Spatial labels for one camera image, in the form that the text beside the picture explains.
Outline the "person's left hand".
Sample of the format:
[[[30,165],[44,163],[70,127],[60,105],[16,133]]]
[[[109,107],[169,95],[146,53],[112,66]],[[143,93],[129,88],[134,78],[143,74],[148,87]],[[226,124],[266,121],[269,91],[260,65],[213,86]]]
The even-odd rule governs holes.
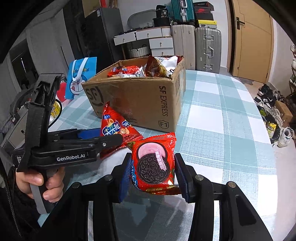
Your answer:
[[[46,191],[43,193],[43,198],[51,203],[57,202],[63,195],[65,176],[65,168],[60,167],[58,171],[50,177],[46,183]],[[16,172],[16,184],[19,190],[30,198],[34,198],[30,185],[42,186],[44,184],[44,177],[41,173],[34,170],[27,172]]]

